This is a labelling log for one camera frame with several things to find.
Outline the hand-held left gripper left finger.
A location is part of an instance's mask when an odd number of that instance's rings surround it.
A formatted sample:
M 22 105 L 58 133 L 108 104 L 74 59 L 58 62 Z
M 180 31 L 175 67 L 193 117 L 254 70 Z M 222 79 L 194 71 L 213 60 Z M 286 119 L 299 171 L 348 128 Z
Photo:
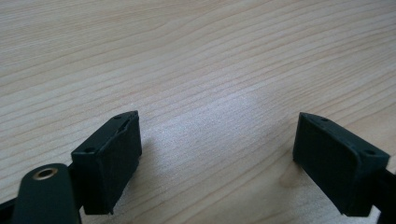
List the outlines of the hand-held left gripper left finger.
M 109 119 L 71 153 L 79 201 L 88 215 L 113 212 L 142 155 L 139 115 Z

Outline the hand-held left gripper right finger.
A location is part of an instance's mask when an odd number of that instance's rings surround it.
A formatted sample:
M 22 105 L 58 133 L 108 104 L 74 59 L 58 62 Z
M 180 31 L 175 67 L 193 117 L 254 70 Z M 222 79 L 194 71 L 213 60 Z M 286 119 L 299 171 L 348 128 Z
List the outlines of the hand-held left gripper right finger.
M 329 119 L 301 113 L 292 155 L 340 213 L 366 217 L 375 206 L 390 216 L 388 153 Z

